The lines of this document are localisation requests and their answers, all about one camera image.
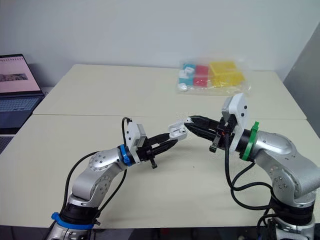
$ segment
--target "laptop keyboard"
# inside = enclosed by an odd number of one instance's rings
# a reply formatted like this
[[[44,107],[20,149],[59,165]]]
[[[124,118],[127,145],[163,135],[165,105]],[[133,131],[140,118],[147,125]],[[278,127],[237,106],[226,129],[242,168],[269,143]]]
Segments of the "laptop keyboard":
[[[0,154],[5,150],[6,146],[13,138],[13,136],[0,136]]]
[[[0,113],[30,111],[39,98],[20,98],[0,100]]]

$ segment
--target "green ring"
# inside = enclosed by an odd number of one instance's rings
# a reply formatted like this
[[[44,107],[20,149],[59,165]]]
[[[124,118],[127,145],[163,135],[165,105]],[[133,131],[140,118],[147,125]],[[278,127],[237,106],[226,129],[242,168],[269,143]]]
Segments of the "green ring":
[[[244,154],[242,156],[242,160],[244,161],[248,161],[248,157],[250,155],[250,152],[251,152],[251,149],[252,149],[252,146],[254,145],[254,142],[255,142],[255,139],[256,139],[256,136],[257,136],[257,131],[258,131],[258,128],[259,128],[259,122],[256,121],[254,123],[254,125],[252,126],[251,128],[251,135],[250,135],[250,138],[249,138],[249,142],[244,150]]]

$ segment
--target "blue ring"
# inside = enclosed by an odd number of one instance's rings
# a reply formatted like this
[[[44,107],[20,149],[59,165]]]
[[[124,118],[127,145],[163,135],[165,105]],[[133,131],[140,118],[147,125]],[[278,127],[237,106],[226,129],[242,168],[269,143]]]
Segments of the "blue ring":
[[[126,149],[125,149],[125,145],[124,145],[124,144],[120,145],[120,150],[121,150],[121,153],[122,153],[122,157],[123,157],[124,163],[125,163],[128,167],[132,166],[132,163],[131,163],[131,161],[130,161],[130,158],[127,156],[127,152],[126,152]]]
[[[52,213],[51,219],[55,220],[57,224],[67,229],[87,230],[87,229],[92,229],[94,227],[94,224],[87,224],[87,225],[71,224],[71,223],[62,221],[58,212]]]

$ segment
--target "yellow box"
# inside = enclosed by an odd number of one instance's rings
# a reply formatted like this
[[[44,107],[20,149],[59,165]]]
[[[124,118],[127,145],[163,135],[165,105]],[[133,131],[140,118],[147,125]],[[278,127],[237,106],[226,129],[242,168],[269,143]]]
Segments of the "yellow box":
[[[210,62],[208,75],[213,87],[237,86],[245,80],[233,61]]]

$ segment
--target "robotic arm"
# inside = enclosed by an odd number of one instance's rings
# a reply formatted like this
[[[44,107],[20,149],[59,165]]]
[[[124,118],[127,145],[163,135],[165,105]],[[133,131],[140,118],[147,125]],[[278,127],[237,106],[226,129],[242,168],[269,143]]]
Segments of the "robotic arm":
[[[146,161],[151,162],[153,169],[156,168],[155,156],[169,150],[179,140],[187,137],[183,122],[169,126],[170,133],[148,138],[142,124],[137,124],[129,118],[127,118],[127,130],[124,132],[124,120],[125,118],[122,120],[124,144],[93,153],[86,169],[74,181],[66,205],[62,207],[60,213],[55,212],[52,215],[54,222],[46,239],[90,239],[94,224],[100,224],[96,218],[117,192],[116,190],[98,209],[115,176],[124,171],[125,177],[128,167]]]
[[[269,175],[271,200],[262,209],[272,209],[275,214],[270,215],[273,218],[267,224],[268,239],[313,240],[313,208],[316,189],[320,187],[319,168],[303,157],[285,136],[259,131],[258,122],[251,130],[245,129],[247,110],[243,94],[237,94],[226,100],[220,121],[191,116],[185,126],[197,136],[211,141],[211,152],[216,152],[217,148],[225,150],[231,194],[238,190],[234,187],[236,179],[231,183],[229,176],[229,151],[239,152],[241,159],[258,164]]]

